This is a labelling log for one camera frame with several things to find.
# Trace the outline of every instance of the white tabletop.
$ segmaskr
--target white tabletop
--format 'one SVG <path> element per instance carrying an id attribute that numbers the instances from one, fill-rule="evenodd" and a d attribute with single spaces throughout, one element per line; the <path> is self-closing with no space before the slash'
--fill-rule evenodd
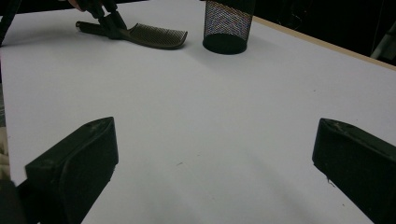
<path id="1" fill-rule="evenodd" d="M 318 121 L 396 145 L 396 72 L 254 22 L 247 51 L 202 46 L 205 3 L 119 5 L 187 30 L 183 49 L 82 34 L 89 13 L 18 15 L 2 47 L 11 176 L 112 116 L 120 164 L 84 223 L 372 223 L 311 160 Z"/>

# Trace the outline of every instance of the comb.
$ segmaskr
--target comb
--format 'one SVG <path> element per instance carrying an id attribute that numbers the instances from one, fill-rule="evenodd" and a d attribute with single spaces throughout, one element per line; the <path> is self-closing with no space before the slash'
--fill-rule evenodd
<path id="1" fill-rule="evenodd" d="M 82 10 L 89 11 L 95 19 L 99 20 L 99 24 L 78 21 L 76 27 L 83 33 L 127 40 L 155 49 L 179 49 L 187 37 L 186 31 L 164 29 L 141 23 L 137 23 L 128 30 L 113 0 L 78 0 L 78 4 Z M 102 5 L 110 13 L 107 16 Z"/>

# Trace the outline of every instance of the cable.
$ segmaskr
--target cable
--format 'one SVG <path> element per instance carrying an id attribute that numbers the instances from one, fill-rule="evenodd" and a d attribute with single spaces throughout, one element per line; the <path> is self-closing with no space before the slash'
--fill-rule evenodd
<path id="1" fill-rule="evenodd" d="M 0 21 L 0 47 L 3 44 L 3 40 L 6 37 L 8 28 L 11 25 L 12 21 L 14 20 L 14 17 L 17 14 L 18 9 L 20 8 L 20 5 L 21 5 L 21 0 L 11 0 L 11 2 L 8 3 L 6 12 L 2 20 Z"/>
<path id="2" fill-rule="evenodd" d="M 372 45 L 372 51 L 371 51 L 372 54 L 373 54 L 374 51 L 375 51 L 375 41 L 376 41 L 376 38 L 377 38 L 377 36 L 378 36 L 378 29 L 379 29 L 379 25 L 380 25 L 380 23 L 381 23 L 382 10 L 384 9 L 384 3 L 385 3 L 385 0 L 382 0 L 381 8 L 380 8 L 380 10 L 379 10 L 379 15 L 378 15 L 378 23 L 376 24 L 376 27 L 375 27 L 375 35 L 374 35 L 374 40 L 373 40 L 373 45 Z"/>

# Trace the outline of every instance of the wooden table edge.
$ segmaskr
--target wooden table edge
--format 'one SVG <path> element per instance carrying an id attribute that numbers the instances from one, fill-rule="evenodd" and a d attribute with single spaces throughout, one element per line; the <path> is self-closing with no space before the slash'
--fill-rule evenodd
<path id="1" fill-rule="evenodd" d="M 331 49 L 331 50 L 334 50 L 334 51 L 338 51 L 338 52 L 340 52 L 340 53 L 344 53 L 344 54 L 346 54 L 346 55 L 349 55 L 349 56 L 351 56 L 351 57 L 354 57 L 354 58 L 357 58 L 357 59 L 366 61 L 366 62 L 368 62 L 368 63 L 374 63 L 374 64 L 376 64 L 376 65 L 383 66 L 383 67 L 386 67 L 386 68 L 388 68 L 388 69 L 390 69 L 390 70 L 396 71 L 396 66 L 391 65 L 391 64 L 389 64 L 389 63 L 383 63 L 383 62 L 381 62 L 381 61 L 379 61 L 379 60 L 376 60 L 376 59 L 373 59 L 373 58 L 364 56 L 364 55 L 362 55 L 362 54 L 359 54 L 359 53 L 354 52 L 354 51 L 349 50 L 349 49 L 344 49 L 344 48 L 338 47 L 338 46 L 336 46 L 336 45 L 334 45 L 334 44 L 325 42 L 325 41 L 323 41 L 323 40 L 319 40 L 319 39 L 314 38 L 314 37 L 312 37 L 312 36 L 310 36 L 310 35 L 305 35 L 305 34 L 296 32 L 296 31 L 294 31 L 294 30 L 291 30 L 291 29 L 289 29 L 289 28 L 286 28 L 286 27 L 284 27 L 284 26 L 278 25 L 278 24 L 276 24 L 276 23 L 273 23 L 273 22 L 264 20 L 264 19 L 259 18 L 259 17 L 253 17 L 253 20 L 254 20 L 255 22 L 257 22 L 257 23 L 262 24 L 262 25 L 271 27 L 271 28 L 273 28 L 273 29 L 275 29 L 275 30 L 278 30 L 278 31 L 283 32 L 283 33 L 288 34 L 288 35 L 292 35 L 292 36 L 294 36 L 294 37 L 297 37 L 297 38 L 300 38 L 300 39 L 302 39 L 302 40 L 311 42 L 311 43 L 313 43 L 313 44 L 320 45 L 320 46 L 322 46 L 322 47 L 324 47 L 324 48 Z"/>

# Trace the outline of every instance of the mesh pencil cup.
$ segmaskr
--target mesh pencil cup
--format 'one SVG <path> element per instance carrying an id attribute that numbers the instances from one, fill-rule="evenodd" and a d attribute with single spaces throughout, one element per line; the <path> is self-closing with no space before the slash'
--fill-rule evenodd
<path id="1" fill-rule="evenodd" d="M 220 54 L 247 49 L 256 0 L 206 1 L 203 45 Z"/>

